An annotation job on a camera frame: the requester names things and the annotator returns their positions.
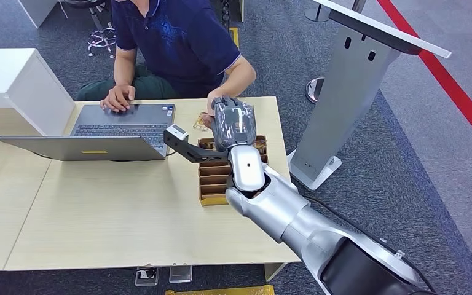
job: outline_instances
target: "cardboard box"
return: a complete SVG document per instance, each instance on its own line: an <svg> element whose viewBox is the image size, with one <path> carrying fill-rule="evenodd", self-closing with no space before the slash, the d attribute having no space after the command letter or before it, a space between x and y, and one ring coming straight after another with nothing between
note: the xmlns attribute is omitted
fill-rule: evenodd
<svg viewBox="0 0 472 295"><path fill-rule="evenodd" d="M204 149L214 149L214 138L201 138L198 140L198 146ZM259 151L261 162L268 163L265 136L258 135L254 146ZM202 207L228 205L225 190L227 189L227 177L229 177L231 171L228 162L199 164L198 176L200 178L200 204Z"/></svg>

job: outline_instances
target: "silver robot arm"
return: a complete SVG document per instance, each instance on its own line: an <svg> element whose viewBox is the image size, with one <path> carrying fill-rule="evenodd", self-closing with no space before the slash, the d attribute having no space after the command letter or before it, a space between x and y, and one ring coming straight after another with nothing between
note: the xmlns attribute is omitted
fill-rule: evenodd
<svg viewBox="0 0 472 295"><path fill-rule="evenodd" d="M413 268L400 253L338 226L312 209L297 188L268 165L262 164L262 171L265 185L259 194L241 191L246 184L235 183L226 190L227 201L276 242L289 246L325 294L407 295L419 290Z"/></svg>
<svg viewBox="0 0 472 295"><path fill-rule="evenodd" d="M418 276L404 253L392 253L319 214L293 183L261 162L252 146L252 106L224 97L213 102L213 109L218 151L187 143L187 133L176 125L164 132L166 144L193 163L228 160L227 201L277 243L289 246L326 295L434 294L417 286Z"/></svg>

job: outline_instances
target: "silver laptop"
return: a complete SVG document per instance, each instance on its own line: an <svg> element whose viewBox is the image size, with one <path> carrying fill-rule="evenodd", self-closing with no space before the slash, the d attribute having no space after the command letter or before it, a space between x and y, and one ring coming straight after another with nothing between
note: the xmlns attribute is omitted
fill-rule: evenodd
<svg viewBox="0 0 472 295"><path fill-rule="evenodd" d="M134 104L122 113L85 105L70 136L0 136L0 141L62 161L163 160L163 131L172 125L173 104Z"/></svg>

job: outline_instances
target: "red line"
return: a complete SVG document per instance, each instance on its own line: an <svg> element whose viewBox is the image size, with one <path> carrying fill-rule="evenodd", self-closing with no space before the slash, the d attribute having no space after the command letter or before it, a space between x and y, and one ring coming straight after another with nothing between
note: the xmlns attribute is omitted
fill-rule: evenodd
<svg viewBox="0 0 472 295"><path fill-rule="evenodd" d="M410 26L410 24L404 19L401 13L397 8L391 3L390 0L377 0L384 11L391 18L395 26L401 31L418 37L417 33ZM460 112L466 117L468 122L472 126L472 100L464 92L461 86L455 81L455 79L448 73L446 68L441 64L441 62L433 55L432 53L423 50L419 54L420 59L424 62L426 67L430 70L431 74L435 79L441 84L444 91L451 98L453 103L458 107Z"/></svg>

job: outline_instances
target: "laptop keyboard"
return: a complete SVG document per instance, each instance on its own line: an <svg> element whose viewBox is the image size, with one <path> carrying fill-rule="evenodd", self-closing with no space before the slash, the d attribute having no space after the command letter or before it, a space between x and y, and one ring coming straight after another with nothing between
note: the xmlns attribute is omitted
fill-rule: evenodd
<svg viewBox="0 0 472 295"><path fill-rule="evenodd" d="M78 125L73 136L140 136L156 149L162 149L166 124L155 125Z"/></svg>

